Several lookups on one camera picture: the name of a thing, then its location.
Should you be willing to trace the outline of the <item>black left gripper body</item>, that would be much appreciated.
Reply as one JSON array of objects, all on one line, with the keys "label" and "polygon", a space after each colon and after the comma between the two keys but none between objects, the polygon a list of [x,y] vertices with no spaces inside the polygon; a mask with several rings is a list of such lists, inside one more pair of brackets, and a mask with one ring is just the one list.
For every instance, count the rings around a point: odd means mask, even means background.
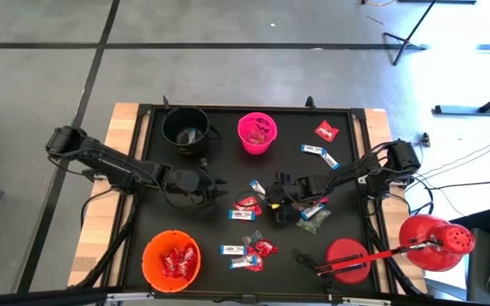
[{"label": "black left gripper body", "polygon": [[206,208],[214,204],[214,181],[201,167],[172,170],[166,192],[168,203],[175,208]]}]

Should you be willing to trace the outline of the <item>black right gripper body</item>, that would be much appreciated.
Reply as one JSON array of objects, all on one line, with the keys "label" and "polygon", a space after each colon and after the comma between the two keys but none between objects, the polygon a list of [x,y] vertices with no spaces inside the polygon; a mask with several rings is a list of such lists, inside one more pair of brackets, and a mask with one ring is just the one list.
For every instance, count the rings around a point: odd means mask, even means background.
[{"label": "black right gripper body", "polygon": [[288,204],[306,208],[313,203],[313,195],[307,177],[292,178],[291,184],[280,184],[276,180],[266,188],[265,200],[270,204]]}]

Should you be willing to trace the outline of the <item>clear green candy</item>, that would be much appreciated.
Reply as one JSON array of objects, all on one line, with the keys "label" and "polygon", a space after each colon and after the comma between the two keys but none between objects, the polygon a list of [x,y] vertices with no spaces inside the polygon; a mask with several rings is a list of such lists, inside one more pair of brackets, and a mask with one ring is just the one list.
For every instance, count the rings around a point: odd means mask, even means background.
[{"label": "clear green candy", "polygon": [[310,221],[303,220],[302,218],[296,223],[298,227],[305,230],[313,235],[317,232],[317,227]]},{"label": "clear green candy", "polygon": [[263,235],[255,230],[251,235],[245,235],[242,237],[243,243],[248,247],[255,247],[256,243],[264,239]]},{"label": "clear green candy", "polygon": [[323,221],[331,214],[330,211],[328,211],[327,209],[323,208],[322,210],[320,210],[319,212],[317,212],[311,222],[317,227],[319,228]]}]

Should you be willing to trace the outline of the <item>pink plastic bucket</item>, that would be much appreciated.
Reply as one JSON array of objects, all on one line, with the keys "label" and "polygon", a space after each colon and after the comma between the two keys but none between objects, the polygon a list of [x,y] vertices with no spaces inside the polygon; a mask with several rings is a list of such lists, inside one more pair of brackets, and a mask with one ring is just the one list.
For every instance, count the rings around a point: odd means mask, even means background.
[{"label": "pink plastic bucket", "polygon": [[[267,142],[261,145],[252,145],[246,137],[253,130],[257,133],[264,133]],[[242,141],[243,149],[252,155],[261,155],[265,153],[277,137],[277,125],[273,118],[262,112],[252,112],[239,119],[237,124],[237,133]]]}]

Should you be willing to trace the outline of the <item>red desk lamp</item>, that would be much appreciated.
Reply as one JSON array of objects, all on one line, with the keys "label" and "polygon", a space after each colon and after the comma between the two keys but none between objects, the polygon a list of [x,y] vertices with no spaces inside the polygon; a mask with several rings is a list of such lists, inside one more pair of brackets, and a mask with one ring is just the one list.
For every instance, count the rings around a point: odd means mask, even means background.
[{"label": "red desk lamp", "polygon": [[403,271],[399,257],[421,271],[444,272],[454,268],[471,253],[476,240],[469,229],[427,214],[411,216],[403,221],[397,235],[398,245],[387,247],[371,223],[367,224],[369,239],[378,244],[378,250],[368,252],[358,241],[341,238],[334,241],[326,252],[325,262],[316,264],[314,271],[338,282],[355,285],[364,281],[380,261],[400,286],[411,286]]}]

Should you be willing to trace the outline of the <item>black tripod stand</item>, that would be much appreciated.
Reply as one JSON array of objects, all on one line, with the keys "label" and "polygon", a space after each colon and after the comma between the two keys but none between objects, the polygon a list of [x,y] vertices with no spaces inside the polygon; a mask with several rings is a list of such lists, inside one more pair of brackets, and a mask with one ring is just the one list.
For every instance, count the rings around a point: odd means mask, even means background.
[{"label": "black tripod stand", "polygon": [[398,41],[400,43],[399,51],[398,51],[396,57],[392,60],[392,65],[393,66],[397,66],[398,65],[398,63],[399,63],[402,55],[407,50],[407,47],[411,44],[410,43],[411,38],[413,37],[413,35],[415,34],[415,32],[418,30],[418,28],[420,27],[420,25],[423,23],[425,17],[431,11],[431,9],[436,4],[436,2],[437,2],[437,0],[432,0],[430,2],[429,7],[425,10],[425,12],[420,17],[419,21],[415,24],[414,28],[410,31],[410,33],[406,37],[399,37],[399,36],[394,35],[394,34],[389,33],[389,32],[384,32],[382,34],[383,38],[389,37],[389,38],[392,38],[392,39],[394,39],[394,40],[396,40],[396,41]]}]

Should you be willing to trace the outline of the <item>black aluminium table frame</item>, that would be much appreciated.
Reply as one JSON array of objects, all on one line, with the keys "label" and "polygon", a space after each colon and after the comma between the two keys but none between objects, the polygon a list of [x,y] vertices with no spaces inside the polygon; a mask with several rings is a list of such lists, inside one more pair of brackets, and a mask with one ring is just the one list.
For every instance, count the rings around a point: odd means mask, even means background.
[{"label": "black aluminium table frame", "polygon": [[[94,199],[86,212],[69,282],[76,284],[100,260],[115,240],[129,214],[135,216],[127,240],[117,251],[101,282],[119,292],[136,294],[142,299],[162,299],[164,293],[153,288],[142,273],[142,255],[147,243],[164,230],[180,230],[199,245],[202,261],[196,279],[178,300],[236,303],[330,303],[334,295],[325,282],[305,266],[298,264],[293,249],[324,258],[328,246],[339,237],[368,241],[365,207],[360,203],[362,191],[356,182],[338,187],[329,202],[330,216],[315,235],[296,226],[277,228],[266,217],[253,222],[231,221],[226,214],[237,194],[249,181],[271,184],[279,172],[293,177],[326,172],[324,161],[302,153],[302,144],[319,145],[316,127],[327,121],[339,130],[328,152],[340,163],[353,162],[374,144],[390,138],[387,115],[374,109],[330,109],[308,107],[269,107],[279,128],[276,142],[266,153],[247,153],[237,136],[238,120],[249,113],[247,106],[210,105],[206,109],[221,139],[208,147],[208,169],[225,181],[225,195],[211,218],[193,218],[164,203],[161,195],[147,190],[138,197],[122,197],[99,181],[92,189]],[[278,246],[264,270],[253,272],[231,269],[229,260],[219,254],[219,246],[239,241],[244,235],[259,231]]]}]

